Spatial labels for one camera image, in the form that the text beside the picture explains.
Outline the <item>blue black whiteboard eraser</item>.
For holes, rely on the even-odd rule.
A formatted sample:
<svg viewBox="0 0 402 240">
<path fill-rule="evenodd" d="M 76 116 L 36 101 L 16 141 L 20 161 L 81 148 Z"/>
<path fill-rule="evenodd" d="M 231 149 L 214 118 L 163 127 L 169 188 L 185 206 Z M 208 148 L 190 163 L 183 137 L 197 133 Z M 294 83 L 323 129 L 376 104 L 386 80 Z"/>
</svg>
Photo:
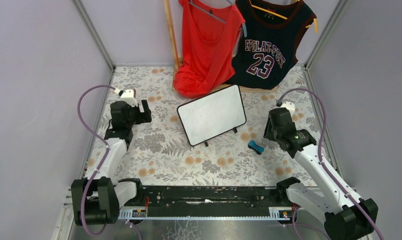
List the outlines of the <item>blue black whiteboard eraser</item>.
<svg viewBox="0 0 402 240">
<path fill-rule="evenodd" d="M 264 148 L 257 145 L 254 140 L 249 141 L 248 148 L 253 150 L 258 155 L 261 155 L 264 152 Z"/>
</svg>

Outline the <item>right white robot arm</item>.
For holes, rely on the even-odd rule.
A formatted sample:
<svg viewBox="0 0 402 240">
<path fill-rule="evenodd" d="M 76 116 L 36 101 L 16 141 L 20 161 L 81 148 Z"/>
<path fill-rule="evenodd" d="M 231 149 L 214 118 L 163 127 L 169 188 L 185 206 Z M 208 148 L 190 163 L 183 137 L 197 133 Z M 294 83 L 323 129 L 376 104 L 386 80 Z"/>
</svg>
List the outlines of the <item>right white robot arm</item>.
<svg viewBox="0 0 402 240">
<path fill-rule="evenodd" d="M 279 188 L 289 202 L 301 206 L 323 225 L 331 240 L 358 240 L 375 231 L 378 206 L 362 198 L 319 153 L 319 146 L 305 129 L 297 129 L 292 111 L 279 107 L 269 111 L 264 138 L 276 142 L 300 164 L 322 195 L 308 190 L 299 180 L 281 181 Z"/>
</svg>

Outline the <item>white board black frame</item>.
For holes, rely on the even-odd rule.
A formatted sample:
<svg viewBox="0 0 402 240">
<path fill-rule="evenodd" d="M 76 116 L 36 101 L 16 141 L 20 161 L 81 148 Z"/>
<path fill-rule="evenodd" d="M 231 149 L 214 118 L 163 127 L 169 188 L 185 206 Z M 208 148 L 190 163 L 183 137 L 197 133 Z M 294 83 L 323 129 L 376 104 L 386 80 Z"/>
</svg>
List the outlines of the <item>white board black frame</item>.
<svg viewBox="0 0 402 240">
<path fill-rule="evenodd" d="M 237 128 L 247 121 L 241 90 L 237 85 L 181 104 L 177 113 L 192 147 L 229 131 L 236 133 Z"/>
</svg>

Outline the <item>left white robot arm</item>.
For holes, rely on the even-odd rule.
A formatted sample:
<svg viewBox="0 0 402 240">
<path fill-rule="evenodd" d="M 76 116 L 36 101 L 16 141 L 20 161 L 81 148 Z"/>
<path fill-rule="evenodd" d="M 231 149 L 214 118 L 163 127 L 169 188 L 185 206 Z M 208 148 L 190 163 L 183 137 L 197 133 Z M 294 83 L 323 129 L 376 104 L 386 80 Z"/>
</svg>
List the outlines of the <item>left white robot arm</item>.
<svg viewBox="0 0 402 240">
<path fill-rule="evenodd" d="M 147 100 L 131 106 L 125 101 L 110 105 L 111 120 L 102 141 L 101 156 L 82 179 L 71 185 L 74 221 L 78 226 L 107 225 L 117 222 L 120 208 L 129 200 L 138 199 L 141 183 L 136 180 L 117 180 L 114 173 L 128 151 L 134 125 L 150 123 L 151 110 Z"/>
</svg>

